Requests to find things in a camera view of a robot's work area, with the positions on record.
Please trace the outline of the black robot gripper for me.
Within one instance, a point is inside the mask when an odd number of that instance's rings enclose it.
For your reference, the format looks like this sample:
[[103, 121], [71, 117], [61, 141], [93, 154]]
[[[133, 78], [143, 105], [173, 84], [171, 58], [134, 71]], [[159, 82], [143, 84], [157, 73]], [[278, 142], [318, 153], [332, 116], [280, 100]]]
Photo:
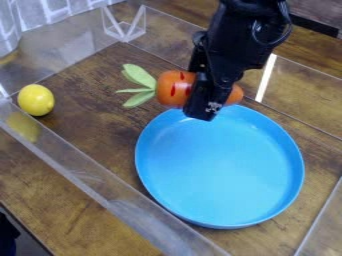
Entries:
[[193, 35], [189, 71], [197, 73], [183, 106], [187, 117], [212, 121], [226, 104], [233, 83], [261, 69], [288, 39], [293, 22], [286, 3], [221, 3], [206, 31]]

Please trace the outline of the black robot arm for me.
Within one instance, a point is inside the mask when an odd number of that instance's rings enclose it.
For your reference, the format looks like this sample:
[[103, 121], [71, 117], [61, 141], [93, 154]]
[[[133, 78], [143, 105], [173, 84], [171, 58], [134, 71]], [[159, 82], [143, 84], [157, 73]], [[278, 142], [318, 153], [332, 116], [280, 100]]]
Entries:
[[191, 118], [210, 121], [250, 69], [261, 69], [289, 38], [293, 22], [286, 0], [220, 0], [209, 29], [193, 36], [189, 71], [195, 82], [183, 106]]

